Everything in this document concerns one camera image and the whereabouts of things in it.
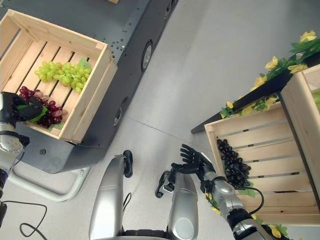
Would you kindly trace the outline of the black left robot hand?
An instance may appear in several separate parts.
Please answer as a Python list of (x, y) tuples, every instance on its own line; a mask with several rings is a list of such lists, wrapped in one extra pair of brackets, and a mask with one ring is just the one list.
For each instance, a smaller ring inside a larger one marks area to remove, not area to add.
[(30, 97), (29, 100), (15, 94), (9, 93), (11, 97), (11, 115), (17, 122), (27, 122), (38, 117), (43, 111), (43, 104), (40, 100)]

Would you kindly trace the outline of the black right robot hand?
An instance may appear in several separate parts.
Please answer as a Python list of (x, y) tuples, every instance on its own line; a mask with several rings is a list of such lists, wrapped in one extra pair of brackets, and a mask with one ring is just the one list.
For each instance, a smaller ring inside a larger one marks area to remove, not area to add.
[(181, 174), (196, 174), (202, 181), (207, 172), (216, 172), (212, 163), (192, 147), (182, 144), (180, 156), (184, 164), (172, 163), (171, 167)]

